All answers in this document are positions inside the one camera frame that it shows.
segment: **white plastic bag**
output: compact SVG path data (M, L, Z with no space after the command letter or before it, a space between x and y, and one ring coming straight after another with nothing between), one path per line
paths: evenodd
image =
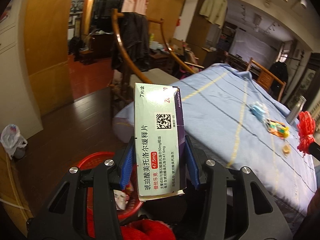
M15 124L7 125L1 134L0 142L4 150L9 155L10 159L17 148L24 148L27 146L27 140L20 134L19 127Z

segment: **metal screw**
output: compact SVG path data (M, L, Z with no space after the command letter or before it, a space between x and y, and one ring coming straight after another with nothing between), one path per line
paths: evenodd
M115 162L114 162L113 160L106 160L106 161L104 162L104 165L106 165L106 166L112 166L114 163L115 163Z
M78 171L78 168L77 167L72 167L72 168L70 168L70 170L69 170L69 172L70 173L77 173L77 171Z
M243 167L242 168L242 172L246 173L246 174L249 174L251 172L250 168L249 167Z
M209 165L209 166L214 166L214 165L216 165L216 162L215 162L214 160L207 160L205 163L206 163L207 165Z

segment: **red rope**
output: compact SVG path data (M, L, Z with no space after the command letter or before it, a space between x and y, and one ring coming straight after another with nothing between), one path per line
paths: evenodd
M297 125L300 137L300 144L297 149L304 153L309 153L309 145L315 141L313 133L315 132L316 122L308 111L299 113L299 124Z

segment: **clothes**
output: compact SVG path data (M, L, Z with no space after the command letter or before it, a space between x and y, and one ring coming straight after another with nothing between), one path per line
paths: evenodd
M288 71L287 65L285 63L278 61L270 67L269 71L282 82L288 82ZM274 95L278 96L281 90L281 86L277 81L274 81L270 89L273 91Z
M204 15L212 24L219 25L221 29L226 17L227 0L204 0L199 14Z
M150 69L148 20L141 14L125 12L120 36L130 59L141 71ZM122 72L123 59L116 46L113 49L112 68Z

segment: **red label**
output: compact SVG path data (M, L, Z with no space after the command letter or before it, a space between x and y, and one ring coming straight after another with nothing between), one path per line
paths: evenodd
M151 152L151 167L153 169L158 168L158 154L157 154L157 152Z

